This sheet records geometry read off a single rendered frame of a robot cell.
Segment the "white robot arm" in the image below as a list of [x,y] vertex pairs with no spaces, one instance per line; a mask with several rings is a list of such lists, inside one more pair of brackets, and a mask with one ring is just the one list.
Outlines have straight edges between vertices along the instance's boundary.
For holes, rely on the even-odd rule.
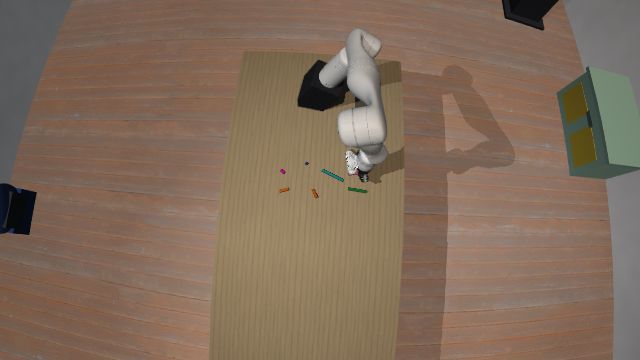
[[345,153],[350,175],[355,174],[357,167],[361,171],[370,171],[388,157],[386,147],[381,144],[386,140],[387,124],[379,69],[373,60],[381,46],[379,38],[356,28],[347,37],[346,49],[342,48],[319,73],[320,82],[327,88],[335,88],[347,78],[351,93],[367,105],[343,110],[338,115],[342,143],[360,151],[357,156],[351,150]]

